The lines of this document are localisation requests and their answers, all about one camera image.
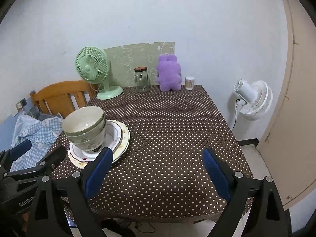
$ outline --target silver bolt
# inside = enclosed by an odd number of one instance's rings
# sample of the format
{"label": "silver bolt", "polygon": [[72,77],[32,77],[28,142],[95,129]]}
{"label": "silver bolt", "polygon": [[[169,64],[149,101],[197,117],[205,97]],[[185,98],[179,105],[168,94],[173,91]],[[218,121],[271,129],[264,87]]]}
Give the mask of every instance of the silver bolt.
{"label": "silver bolt", "polygon": [[48,180],[49,180],[49,176],[48,175],[43,176],[43,178],[42,178],[43,182],[47,182]]}
{"label": "silver bolt", "polygon": [[74,178],[77,178],[77,177],[80,176],[80,172],[79,172],[79,171],[75,171],[75,172],[72,173],[72,176],[73,176]]}
{"label": "silver bolt", "polygon": [[238,178],[242,178],[244,176],[244,174],[242,172],[235,172],[235,176],[238,177]]}
{"label": "silver bolt", "polygon": [[266,176],[265,179],[266,179],[269,183],[273,182],[273,178],[272,178],[271,176]]}

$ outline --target beige door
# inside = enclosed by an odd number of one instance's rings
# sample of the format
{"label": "beige door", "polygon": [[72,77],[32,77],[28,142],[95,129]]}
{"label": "beige door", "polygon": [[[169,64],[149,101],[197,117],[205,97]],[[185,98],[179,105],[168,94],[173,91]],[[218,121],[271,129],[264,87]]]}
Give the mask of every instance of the beige door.
{"label": "beige door", "polygon": [[293,66],[287,67],[286,97],[259,151],[288,208],[316,184],[316,27],[298,0],[283,1],[290,31],[293,22]]}

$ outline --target bowl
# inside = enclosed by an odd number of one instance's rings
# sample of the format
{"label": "bowl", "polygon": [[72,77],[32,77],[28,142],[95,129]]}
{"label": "bowl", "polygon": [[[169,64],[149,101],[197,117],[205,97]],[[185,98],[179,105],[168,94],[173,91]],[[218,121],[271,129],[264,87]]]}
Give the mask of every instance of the bowl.
{"label": "bowl", "polygon": [[79,143],[73,142],[73,144],[81,150],[92,151],[102,145],[105,135],[106,135],[105,129],[106,129],[106,125],[103,127],[102,131],[91,140],[85,141],[85,142],[79,142]]}
{"label": "bowl", "polygon": [[92,128],[90,131],[77,135],[77,136],[69,136],[66,134],[67,138],[69,141],[71,141],[72,143],[79,143],[79,142],[85,142],[85,141],[89,141],[92,138],[96,137],[104,128],[104,126],[106,125],[106,120],[105,118],[103,118],[99,124],[97,124],[94,128]]}
{"label": "bowl", "polygon": [[103,118],[104,112],[100,107],[83,107],[63,120],[62,129],[67,136],[78,136],[95,128]]}

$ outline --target brown jar lid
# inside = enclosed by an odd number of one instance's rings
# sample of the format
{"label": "brown jar lid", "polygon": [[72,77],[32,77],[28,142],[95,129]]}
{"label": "brown jar lid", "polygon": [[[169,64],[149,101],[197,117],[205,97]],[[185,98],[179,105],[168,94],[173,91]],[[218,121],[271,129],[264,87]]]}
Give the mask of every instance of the brown jar lid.
{"label": "brown jar lid", "polygon": [[134,69],[135,72],[143,72],[143,71],[147,71],[147,67],[138,67]]}

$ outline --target polka dot tablecloth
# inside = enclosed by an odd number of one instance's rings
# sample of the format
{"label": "polka dot tablecloth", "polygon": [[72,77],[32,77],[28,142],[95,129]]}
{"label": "polka dot tablecloth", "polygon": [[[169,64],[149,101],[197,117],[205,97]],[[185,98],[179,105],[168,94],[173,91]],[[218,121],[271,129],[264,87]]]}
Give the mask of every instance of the polka dot tablecloth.
{"label": "polka dot tablecloth", "polygon": [[[107,119],[123,122],[131,132],[126,153],[112,165],[97,195],[89,200],[92,211],[103,217],[143,221],[217,221],[226,202],[221,199],[202,163],[202,151],[213,147],[234,171],[252,177],[247,161],[223,116],[205,92],[148,93],[134,87],[110,100],[93,98]],[[62,133],[51,150],[69,141]],[[78,170],[67,157],[53,177],[68,177]],[[248,199],[245,212],[252,200]]]}

